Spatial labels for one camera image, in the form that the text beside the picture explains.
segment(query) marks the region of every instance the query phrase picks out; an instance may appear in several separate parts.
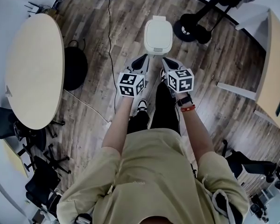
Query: sneaker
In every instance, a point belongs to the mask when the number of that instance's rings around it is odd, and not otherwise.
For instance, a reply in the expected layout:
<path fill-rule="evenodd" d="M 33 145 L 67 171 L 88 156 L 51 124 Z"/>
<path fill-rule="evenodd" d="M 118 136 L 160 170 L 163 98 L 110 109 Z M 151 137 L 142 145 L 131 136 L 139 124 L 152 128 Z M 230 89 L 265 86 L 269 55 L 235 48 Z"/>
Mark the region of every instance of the sneaker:
<path fill-rule="evenodd" d="M 164 82 L 167 79 L 164 69 L 161 70 L 161 82 Z"/>
<path fill-rule="evenodd" d="M 147 112 L 147 102 L 146 100 L 142 99 L 138 103 L 137 112 L 139 111 L 146 111 Z"/>

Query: white box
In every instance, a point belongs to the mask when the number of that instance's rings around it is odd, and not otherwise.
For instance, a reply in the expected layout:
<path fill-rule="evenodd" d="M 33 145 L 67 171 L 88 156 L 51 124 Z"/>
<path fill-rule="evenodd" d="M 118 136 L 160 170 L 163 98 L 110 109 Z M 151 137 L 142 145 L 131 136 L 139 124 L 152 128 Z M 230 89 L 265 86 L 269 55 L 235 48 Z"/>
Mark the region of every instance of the white box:
<path fill-rule="evenodd" d="M 168 87 L 176 93 L 194 89 L 194 74 L 191 69 L 172 70 L 167 73 Z"/>
<path fill-rule="evenodd" d="M 121 72 L 117 80 L 117 88 L 122 96 L 136 97 L 143 91 L 144 81 L 144 75 Z"/>

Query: round table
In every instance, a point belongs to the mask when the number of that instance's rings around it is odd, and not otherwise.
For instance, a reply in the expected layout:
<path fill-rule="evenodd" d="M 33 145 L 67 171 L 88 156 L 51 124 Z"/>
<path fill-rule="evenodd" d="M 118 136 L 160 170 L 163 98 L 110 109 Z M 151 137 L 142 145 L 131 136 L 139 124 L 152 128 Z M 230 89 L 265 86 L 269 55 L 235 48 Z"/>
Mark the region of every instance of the round table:
<path fill-rule="evenodd" d="M 16 117 L 28 128 L 42 129 L 54 118 L 64 79 L 63 38 L 46 14 L 28 18 L 7 56 L 6 91 Z"/>

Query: desk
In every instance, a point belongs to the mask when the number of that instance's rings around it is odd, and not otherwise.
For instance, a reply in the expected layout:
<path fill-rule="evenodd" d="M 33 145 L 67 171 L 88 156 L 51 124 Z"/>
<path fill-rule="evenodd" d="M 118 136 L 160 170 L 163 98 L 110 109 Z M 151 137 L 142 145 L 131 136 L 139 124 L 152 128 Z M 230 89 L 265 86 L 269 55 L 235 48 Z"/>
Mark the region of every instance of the desk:
<path fill-rule="evenodd" d="M 64 79 L 63 39 L 46 14 L 28 18 L 17 32 L 7 56 L 6 91 L 16 117 L 31 129 L 54 118 Z"/>
<path fill-rule="evenodd" d="M 268 28 L 266 60 L 256 93 L 224 83 L 217 86 L 255 100 L 280 128 L 280 114 L 275 114 L 280 102 L 280 21 L 271 10 Z"/>
<path fill-rule="evenodd" d="M 28 178 L 25 167 L 21 158 L 16 154 L 16 152 L 7 144 L 5 140 L 2 140 L 4 149 L 7 153 L 8 159 L 12 163 L 13 167 L 22 173 L 26 178 Z"/>

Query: black watch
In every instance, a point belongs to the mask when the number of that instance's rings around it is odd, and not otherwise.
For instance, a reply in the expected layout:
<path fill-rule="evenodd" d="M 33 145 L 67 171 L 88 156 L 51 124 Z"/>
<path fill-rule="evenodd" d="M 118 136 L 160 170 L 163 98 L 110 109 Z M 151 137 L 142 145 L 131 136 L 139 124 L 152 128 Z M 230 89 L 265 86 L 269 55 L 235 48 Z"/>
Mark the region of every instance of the black watch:
<path fill-rule="evenodd" d="M 177 104 L 179 107 L 183 106 L 185 103 L 188 103 L 188 102 L 193 103 L 191 96 L 188 93 L 187 93 L 187 95 L 188 95 L 187 97 L 179 99 L 177 101 Z"/>

